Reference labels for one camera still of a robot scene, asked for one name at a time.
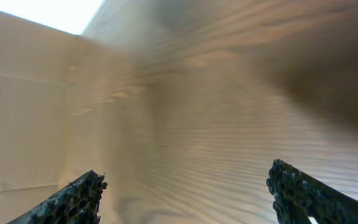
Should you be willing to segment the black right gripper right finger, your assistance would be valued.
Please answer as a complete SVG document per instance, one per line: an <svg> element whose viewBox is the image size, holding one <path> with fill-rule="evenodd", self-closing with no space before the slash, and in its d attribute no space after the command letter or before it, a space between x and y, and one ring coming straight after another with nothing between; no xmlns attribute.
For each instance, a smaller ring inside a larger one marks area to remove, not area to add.
<svg viewBox="0 0 358 224"><path fill-rule="evenodd" d="M283 160L274 160L266 184L279 224L358 224L358 201Z"/></svg>

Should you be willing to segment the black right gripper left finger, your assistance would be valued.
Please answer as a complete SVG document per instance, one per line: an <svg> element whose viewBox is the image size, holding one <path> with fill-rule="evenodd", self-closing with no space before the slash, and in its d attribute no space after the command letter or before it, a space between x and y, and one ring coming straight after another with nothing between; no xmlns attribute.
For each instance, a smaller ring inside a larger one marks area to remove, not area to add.
<svg viewBox="0 0 358 224"><path fill-rule="evenodd" d="M90 170L8 224L99 224L104 175Z"/></svg>

